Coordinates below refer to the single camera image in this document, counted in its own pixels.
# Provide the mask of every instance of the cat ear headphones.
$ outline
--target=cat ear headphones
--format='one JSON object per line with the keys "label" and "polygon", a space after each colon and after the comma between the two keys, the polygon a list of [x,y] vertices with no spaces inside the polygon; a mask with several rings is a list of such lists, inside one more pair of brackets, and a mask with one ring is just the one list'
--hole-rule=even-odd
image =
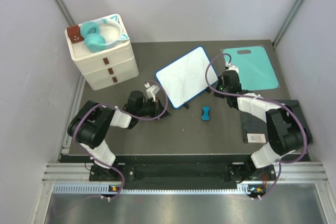
{"label": "cat ear headphones", "polygon": [[[119,37],[106,43],[105,38],[100,35],[99,25],[109,24],[114,26],[119,33]],[[118,23],[118,16],[114,15],[111,18],[101,18],[89,22],[84,22],[80,26],[80,34],[84,38],[84,43],[91,52],[100,52],[106,49],[117,46],[123,40],[128,40],[129,37],[122,31],[121,25]]]}

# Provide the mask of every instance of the headphone ear cushion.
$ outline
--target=headphone ear cushion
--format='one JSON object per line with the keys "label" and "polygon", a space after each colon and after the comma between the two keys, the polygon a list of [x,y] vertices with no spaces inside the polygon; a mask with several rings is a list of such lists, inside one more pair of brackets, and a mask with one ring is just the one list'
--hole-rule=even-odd
{"label": "headphone ear cushion", "polygon": [[88,34],[84,43],[91,52],[100,52],[106,49],[105,39],[100,34]]}
{"label": "headphone ear cushion", "polygon": [[84,22],[80,26],[80,34],[83,38],[86,38],[88,34],[99,34],[99,25],[95,22]]}

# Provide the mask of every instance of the blue border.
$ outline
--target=blue border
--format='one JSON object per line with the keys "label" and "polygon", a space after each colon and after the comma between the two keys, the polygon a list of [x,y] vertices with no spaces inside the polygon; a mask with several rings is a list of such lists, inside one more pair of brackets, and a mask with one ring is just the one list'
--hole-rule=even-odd
{"label": "blue border", "polygon": [[[195,47],[194,49],[192,49],[191,51],[189,51],[189,52],[187,52],[186,54],[184,54],[184,55],[182,55],[181,57],[179,57],[179,58],[177,58],[176,60],[174,60],[172,63],[170,63],[170,64],[168,64],[167,66],[164,66],[163,68],[161,68],[160,70],[158,70],[156,73],[155,73],[155,77],[156,77],[156,79],[157,79],[157,81],[159,82],[159,84],[160,85],[162,85],[161,84],[161,82],[159,81],[159,79],[157,78],[157,73],[158,72],[160,72],[162,69],[164,69],[164,68],[166,68],[166,67],[168,67],[169,65],[171,65],[171,64],[173,64],[174,62],[176,62],[177,60],[179,60],[179,59],[181,59],[181,58],[183,58],[184,56],[186,56],[187,54],[189,54],[190,52],[192,52],[192,51],[194,51],[194,50],[196,50],[197,48],[199,48],[199,47],[201,47],[201,48],[203,48],[203,50],[204,50],[204,52],[205,52],[205,55],[207,56],[207,58],[208,58],[208,60],[209,60],[209,62],[211,61],[210,60],[210,58],[209,58],[209,56],[208,56],[208,54],[206,53],[206,51],[205,51],[205,49],[204,49],[204,47],[203,46],[198,46],[198,47]],[[216,73],[216,75],[218,76],[218,73],[216,72],[216,69],[214,69],[214,66],[212,66],[211,65],[211,67],[213,68],[213,70],[214,70],[214,72]],[[191,101],[192,99],[194,99],[196,96],[198,96],[199,94],[201,94],[202,92],[204,92],[206,90],[206,88],[204,89],[204,90],[202,90],[201,92],[199,92],[199,93],[197,93],[195,96],[193,96],[193,97],[191,97],[188,101],[186,101],[186,102],[189,102],[189,101]],[[174,109],[179,109],[180,107],[182,107],[183,105],[181,105],[181,106],[179,106],[179,107],[174,107],[174,105],[173,105],[173,103],[172,103],[172,101],[170,100],[170,98],[168,97],[168,99],[169,99],[169,101],[170,101],[170,104],[172,105],[172,107],[174,108]]]}

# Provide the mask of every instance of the tabletop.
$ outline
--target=tabletop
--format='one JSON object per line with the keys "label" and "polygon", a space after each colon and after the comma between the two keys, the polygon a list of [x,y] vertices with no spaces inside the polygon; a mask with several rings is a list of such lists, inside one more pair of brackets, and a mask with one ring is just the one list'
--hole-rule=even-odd
{"label": "tabletop", "polygon": [[[289,92],[281,66],[270,40],[235,41],[179,41],[133,43],[139,75],[123,83],[93,91],[86,83],[80,108],[88,101],[108,103],[120,108],[127,102],[131,91],[145,94],[144,82],[155,80],[155,73],[192,49],[203,46],[210,59],[226,48],[262,46],[265,48],[279,82],[279,87],[260,90],[257,94],[271,99],[289,99]],[[223,71],[223,59],[214,63],[217,73]],[[164,103],[164,95],[158,93]],[[240,112],[231,109],[226,100],[203,92],[189,103],[187,110],[168,105],[171,116],[157,121],[139,121],[131,130],[110,127],[105,137],[116,155],[165,154],[251,154],[261,144],[244,143]],[[210,107],[210,120],[202,121],[202,107]],[[71,145],[69,155],[81,154]]]}

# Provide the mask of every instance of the white board with blue border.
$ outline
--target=white board with blue border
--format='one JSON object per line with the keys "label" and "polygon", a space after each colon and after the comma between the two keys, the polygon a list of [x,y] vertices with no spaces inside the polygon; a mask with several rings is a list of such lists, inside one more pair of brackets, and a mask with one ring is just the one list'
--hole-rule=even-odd
{"label": "white board with blue border", "polygon": [[[197,47],[156,72],[156,78],[166,91],[174,108],[181,107],[207,88],[205,70],[210,60],[203,47]],[[208,71],[210,84],[217,81],[211,66]]]}

